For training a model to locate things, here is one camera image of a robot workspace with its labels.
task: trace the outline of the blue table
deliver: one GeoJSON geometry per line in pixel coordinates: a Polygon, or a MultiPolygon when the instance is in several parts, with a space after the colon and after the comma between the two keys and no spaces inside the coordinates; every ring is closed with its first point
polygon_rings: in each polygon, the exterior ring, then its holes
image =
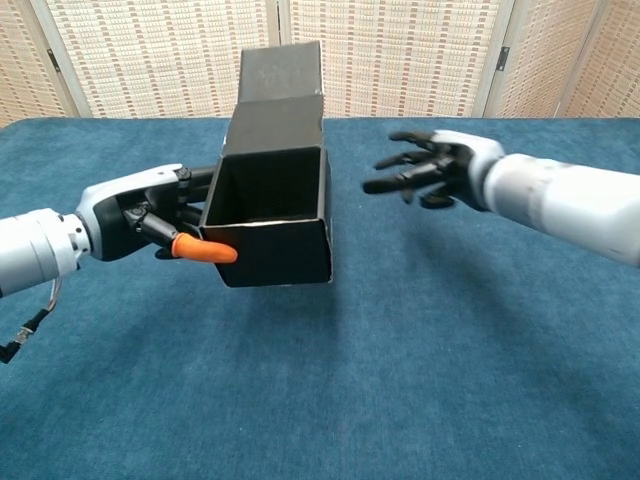
{"type": "MultiPolygon", "coordinates": [[[[0,218],[215,163],[227,125],[13,124],[0,218]]],[[[230,289],[153,247],[87,259],[0,365],[0,478],[638,478],[640,272],[464,206],[361,193],[406,148],[390,131],[435,128],[640,173],[638,119],[326,120],[335,281],[230,289]]],[[[3,343],[48,292],[0,300],[3,343]]]]}

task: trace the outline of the blue tablecloth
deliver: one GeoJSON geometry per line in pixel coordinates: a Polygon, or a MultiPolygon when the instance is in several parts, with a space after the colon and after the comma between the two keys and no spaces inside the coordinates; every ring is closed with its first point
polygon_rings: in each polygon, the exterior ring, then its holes
{"type": "MultiPolygon", "coordinates": [[[[13,124],[0,218],[213,164],[227,125],[13,124]]],[[[640,173],[637,119],[327,119],[335,281],[230,289],[154,247],[86,259],[0,365],[0,478],[638,478],[640,272],[464,205],[361,192],[407,147],[390,131],[436,128],[640,173]]],[[[49,288],[0,300],[3,343],[49,288]]]]}

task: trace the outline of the woven panel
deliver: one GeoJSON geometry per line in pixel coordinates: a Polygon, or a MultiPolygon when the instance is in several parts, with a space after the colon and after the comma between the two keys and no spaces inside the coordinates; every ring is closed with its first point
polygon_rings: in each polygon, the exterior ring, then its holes
{"type": "Polygon", "coordinates": [[[589,28],[594,0],[534,0],[508,60],[498,117],[553,117],[589,28]]]}
{"type": "Polygon", "coordinates": [[[470,115],[499,0],[289,0],[322,43],[327,116],[470,115]]]}
{"type": "Polygon", "coordinates": [[[97,117],[229,116],[265,2],[47,0],[97,117]]]}
{"type": "Polygon", "coordinates": [[[609,3],[563,114],[640,116],[640,0],[609,3]]]}
{"type": "Polygon", "coordinates": [[[0,126],[65,115],[16,1],[0,2],[0,126]]]}

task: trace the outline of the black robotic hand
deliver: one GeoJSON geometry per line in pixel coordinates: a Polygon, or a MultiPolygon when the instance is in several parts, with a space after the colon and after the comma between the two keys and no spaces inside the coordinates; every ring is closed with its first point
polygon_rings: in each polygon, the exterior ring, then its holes
{"type": "Polygon", "coordinates": [[[367,180],[362,189],[367,194],[401,192],[405,203],[413,201],[414,191],[434,187],[420,196],[420,205],[427,209],[449,208],[458,199],[471,208],[484,211],[476,200],[469,177],[469,165],[474,151],[463,143],[438,141],[436,132],[393,132],[392,141],[405,141],[421,150],[393,155],[375,165],[383,170],[397,165],[413,167],[395,175],[367,180]]]}

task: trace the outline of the black box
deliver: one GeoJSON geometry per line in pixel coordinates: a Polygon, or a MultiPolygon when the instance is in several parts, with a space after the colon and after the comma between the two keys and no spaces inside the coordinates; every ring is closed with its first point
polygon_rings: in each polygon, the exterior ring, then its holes
{"type": "Polygon", "coordinates": [[[228,286],[332,280],[320,44],[244,50],[238,102],[200,223],[238,251],[228,286]]]}

